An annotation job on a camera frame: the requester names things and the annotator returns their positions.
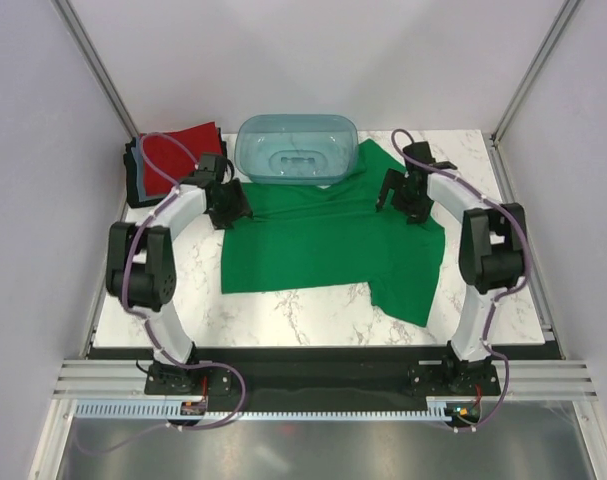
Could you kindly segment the green t shirt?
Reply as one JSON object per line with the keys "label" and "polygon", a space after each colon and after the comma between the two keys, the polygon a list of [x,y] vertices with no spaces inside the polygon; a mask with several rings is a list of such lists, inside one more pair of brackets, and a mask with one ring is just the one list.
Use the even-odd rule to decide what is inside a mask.
{"label": "green t shirt", "polygon": [[253,216],[224,235],[222,293],[365,283],[372,305],[426,326],[446,236],[433,218],[415,225],[391,206],[376,210],[385,174],[401,169],[368,139],[352,174],[327,188],[244,184]]}

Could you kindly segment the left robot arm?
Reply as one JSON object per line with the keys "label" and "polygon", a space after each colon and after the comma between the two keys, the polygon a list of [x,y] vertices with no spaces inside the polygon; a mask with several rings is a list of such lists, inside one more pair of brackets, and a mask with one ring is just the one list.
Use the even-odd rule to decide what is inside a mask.
{"label": "left robot arm", "polygon": [[197,364],[194,341],[185,332],[173,297],[177,287],[174,241],[199,217],[216,230],[231,229],[253,212],[226,157],[207,153],[139,223],[116,222],[108,234],[107,293],[143,322],[153,346],[148,395],[206,393],[207,374]]}

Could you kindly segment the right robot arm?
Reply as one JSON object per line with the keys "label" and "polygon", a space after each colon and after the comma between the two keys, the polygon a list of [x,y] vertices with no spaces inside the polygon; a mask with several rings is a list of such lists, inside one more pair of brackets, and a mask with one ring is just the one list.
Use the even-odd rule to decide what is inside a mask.
{"label": "right robot arm", "polygon": [[490,330],[500,299],[522,289],[529,273],[524,209],[486,197],[454,164],[437,161],[426,141],[411,141],[399,152],[405,169],[386,172],[376,208],[390,204],[409,223],[421,224],[440,204],[461,227],[458,267],[466,285],[459,324],[443,360],[413,372],[411,386],[428,394],[497,394]]}

